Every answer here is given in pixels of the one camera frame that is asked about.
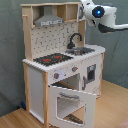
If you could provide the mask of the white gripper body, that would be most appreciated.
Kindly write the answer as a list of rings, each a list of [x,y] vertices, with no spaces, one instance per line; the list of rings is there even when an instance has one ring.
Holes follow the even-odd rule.
[[[81,3],[79,4],[79,19],[84,20],[92,20],[92,10],[94,7],[94,3],[92,0],[80,0]]]

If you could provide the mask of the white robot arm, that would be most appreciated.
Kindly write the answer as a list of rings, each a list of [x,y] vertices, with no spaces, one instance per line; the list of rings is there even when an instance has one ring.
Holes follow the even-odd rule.
[[[99,20],[98,29],[101,33],[128,30],[128,24],[116,25],[116,7],[110,5],[95,5],[92,0],[80,0],[86,19],[95,24]]]

